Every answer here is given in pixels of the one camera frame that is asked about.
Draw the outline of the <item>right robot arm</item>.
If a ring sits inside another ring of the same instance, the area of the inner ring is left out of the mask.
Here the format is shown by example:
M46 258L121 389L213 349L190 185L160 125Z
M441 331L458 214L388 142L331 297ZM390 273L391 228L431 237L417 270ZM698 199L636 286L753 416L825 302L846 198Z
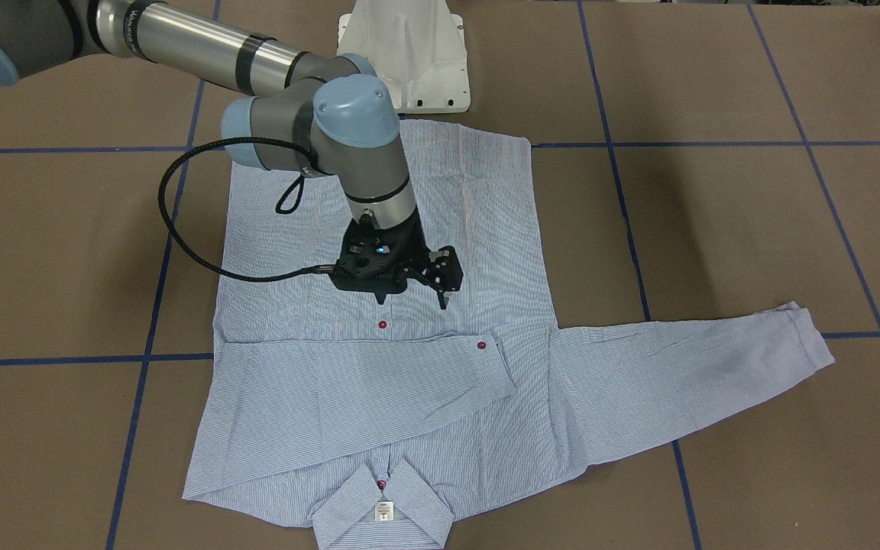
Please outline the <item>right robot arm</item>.
M460 260L451 246L426 244L400 118L369 60L323 57L164 1L0 1L0 88L94 53L172 67L241 94L223 115L221 138L187 150L158 185L160 216L197 264L259 284L322 274L379 304L415 280L447 309L461 288ZM196 254L175 227L167 186L176 170L217 147L241 166L296 172L289 192L303 194L308 178L338 178L351 212L338 261L265 278Z

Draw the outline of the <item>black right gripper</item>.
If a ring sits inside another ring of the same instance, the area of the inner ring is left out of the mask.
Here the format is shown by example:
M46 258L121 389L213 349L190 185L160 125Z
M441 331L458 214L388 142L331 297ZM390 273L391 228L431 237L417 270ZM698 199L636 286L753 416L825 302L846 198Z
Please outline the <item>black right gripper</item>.
M406 291L408 279L428 286L446 310L462 286L457 251L452 246L429 251L418 212L387 229L374 228L367 220L349 222L331 272L336 289L373 293L377 304L384 304L389 295Z

